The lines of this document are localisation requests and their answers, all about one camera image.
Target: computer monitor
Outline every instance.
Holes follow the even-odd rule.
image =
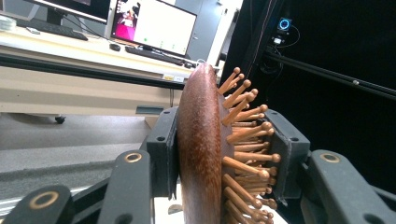
[[[118,0],[111,37],[184,57],[196,15],[155,0]]]
[[[60,23],[63,14],[73,14],[81,18],[107,24],[111,0],[24,0],[47,7],[47,22]]]

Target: wooden hairbrush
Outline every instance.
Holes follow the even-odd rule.
[[[257,196],[271,193],[278,154],[268,155],[274,133],[264,118],[266,105],[248,109],[258,91],[246,91],[249,80],[225,98],[244,79],[235,68],[217,88],[211,65],[202,63],[186,83],[177,113],[177,147],[184,219],[187,224],[273,223],[276,209],[272,199]]]

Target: gray floor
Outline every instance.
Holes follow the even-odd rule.
[[[150,128],[143,117],[26,114],[0,117],[0,200],[52,184],[92,185],[111,174],[123,151],[139,149]]]

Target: black backdrop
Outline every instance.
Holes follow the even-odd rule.
[[[244,61],[250,25],[256,25],[263,2],[244,1],[221,80]],[[395,1],[300,0],[285,1],[282,8],[277,16],[291,18],[301,34],[295,45],[278,49],[283,56],[396,90]],[[287,41],[296,39],[290,29]],[[260,67],[278,66],[259,57]],[[343,154],[371,185],[396,193],[395,99],[288,65],[280,73],[258,69],[249,78],[260,91],[256,104],[284,115],[312,150]]]

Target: white desk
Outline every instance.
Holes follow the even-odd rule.
[[[89,41],[24,28],[0,32],[0,112],[134,116],[138,105],[178,105],[191,69],[109,49]]]

